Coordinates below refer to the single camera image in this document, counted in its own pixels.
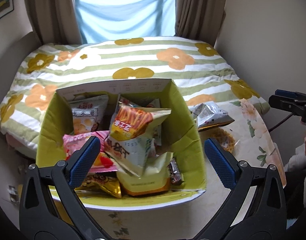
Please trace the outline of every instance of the screw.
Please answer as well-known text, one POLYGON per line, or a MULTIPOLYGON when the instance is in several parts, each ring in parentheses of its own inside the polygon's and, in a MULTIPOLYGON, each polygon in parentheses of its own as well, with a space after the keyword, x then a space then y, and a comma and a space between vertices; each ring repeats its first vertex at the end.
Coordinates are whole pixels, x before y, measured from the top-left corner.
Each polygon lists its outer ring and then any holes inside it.
POLYGON ((241 167, 246 167, 248 165, 248 163, 246 161, 240 161, 240 166, 241 167))
POLYGON ((275 170, 276 170, 276 166, 273 165, 273 164, 271 164, 271 165, 270 165, 270 169, 271 169, 272 171, 275 171, 275 170))
POLYGON ((57 162, 57 166, 62 167, 62 166, 65 165, 65 163, 66 163, 66 161, 60 160, 60 161, 57 162))
POLYGON ((35 169, 35 167, 36 167, 36 164, 35 164, 35 163, 33 163, 33 164, 31 164, 31 165, 28 167, 28 169, 29 169, 29 170, 34 170, 34 169, 35 169))

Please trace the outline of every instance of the pink snack bag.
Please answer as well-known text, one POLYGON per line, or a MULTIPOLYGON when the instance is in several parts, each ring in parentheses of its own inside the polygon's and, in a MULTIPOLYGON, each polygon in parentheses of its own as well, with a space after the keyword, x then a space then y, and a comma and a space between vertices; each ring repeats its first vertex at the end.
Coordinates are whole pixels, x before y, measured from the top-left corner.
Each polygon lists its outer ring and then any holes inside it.
POLYGON ((63 148, 66 153, 66 160, 69 159, 69 157, 73 154, 74 151, 81 149, 84 143, 86 143, 86 141, 91 136, 96 136, 101 141, 101 148, 99 149, 99 155, 93 163, 93 166, 91 167, 89 172, 93 173, 117 171, 117 168, 114 163, 102 151, 104 149, 104 139, 108 136, 109 133, 110 131, 94 131, 77 135, 65 134, 63 136, 63 148))

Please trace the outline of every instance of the chips bag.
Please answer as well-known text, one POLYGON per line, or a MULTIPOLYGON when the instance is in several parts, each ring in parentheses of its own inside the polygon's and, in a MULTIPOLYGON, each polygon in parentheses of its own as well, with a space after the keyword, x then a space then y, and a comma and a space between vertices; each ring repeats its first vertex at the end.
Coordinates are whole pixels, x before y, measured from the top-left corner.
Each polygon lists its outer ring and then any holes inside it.
POLYGON ((199 132, 234 122, 234 119, 213 101, 189 106, 189 110, 192 113, 192 118, 196 122, 199 132))
POLYGON ((73 114, 74 134, 98 131, 108 101, 109 96, 102 95, 69 102, 73 114))
POLYGON ((104 142, 104 151, 123 168, 141 176, 146 159, 154 148, 154 128, 170 113, 170 109, 121 105, 104 142))
POLYGON ((148 158, 145 171, 139 178, 117 165, 117 178, 131 196, 168 191, 171 179, 168 165, 173 153, 166 152, 157 158, 148 158))
MULTIPOLYGON (((132 101, 126 99, 125 97, 122 97, 121 94, 119 94, 118 98, 117 98, 117 104, 116 104, 115 112, 114 112, 114 114, 112 115, 112 118, 111 118, 110 129, 112 127, 112 123, 114 122, 118 111, 121 108, 121 105, 126 105, 126 106, 131 106, 131 107, 141 107, 141 106, 137 105, 136 103, 133 103, 132 101)), ((153 101, 150 102, 146 107, 160 108, 161 107, 160 99, 158 99, 158 98, 153 99, 153 101)), ((162 132, 162 126, 161 125, 158 125, 157 127, 154 128, 153 137, 155 139, 155 141, 154 141, 155 145, 158 145, 158 146, 162 145, 161 132, 162 132)))
POLYGON ((104 174, 95 173, 89 174, 84 179, 82 185, 75 188, 75 191, 104 191, 113 197, 121 198, 121 186, 117 178, 105 176, 104 174))
POLYGON ((101 141, 101 148, 99 149, 99 155, 97 156, 89 172, 116 171, 117 168, 111 158, 109 158, 106 153, 103 152, 104 140, 108 134, 109 131, 96 131, 78 135, 65 134, 63 136, 63 148, 66 153, 66 160, 68 160, 75 151, 81 149, 91 136, 96 136, 101 141))

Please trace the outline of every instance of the box flap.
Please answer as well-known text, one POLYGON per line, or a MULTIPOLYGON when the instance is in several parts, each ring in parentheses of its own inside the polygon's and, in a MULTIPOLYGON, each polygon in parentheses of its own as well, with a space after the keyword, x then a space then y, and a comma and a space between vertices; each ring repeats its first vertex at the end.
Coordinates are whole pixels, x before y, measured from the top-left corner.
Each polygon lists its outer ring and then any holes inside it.
POLYGON ((170 78, 142 78, 119 79, 84 83, 66 88, 57 89, 56 92, 67 101, 72 101, 77 94, 106 91, 111 94, 162 92, 171 81, 170 78))

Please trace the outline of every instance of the brown curtain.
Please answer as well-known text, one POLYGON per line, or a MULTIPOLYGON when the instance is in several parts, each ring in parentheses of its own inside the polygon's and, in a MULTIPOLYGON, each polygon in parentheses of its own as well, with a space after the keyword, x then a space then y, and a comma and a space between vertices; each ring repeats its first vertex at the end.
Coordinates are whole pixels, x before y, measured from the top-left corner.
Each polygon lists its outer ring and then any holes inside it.
POLYGON ((175 36, 214 46, 224 17, 225 0, 176 0, 175 36))
POLYGON ((42 44, 81 44, 74 0, 25 0, 33 31, 42 44))

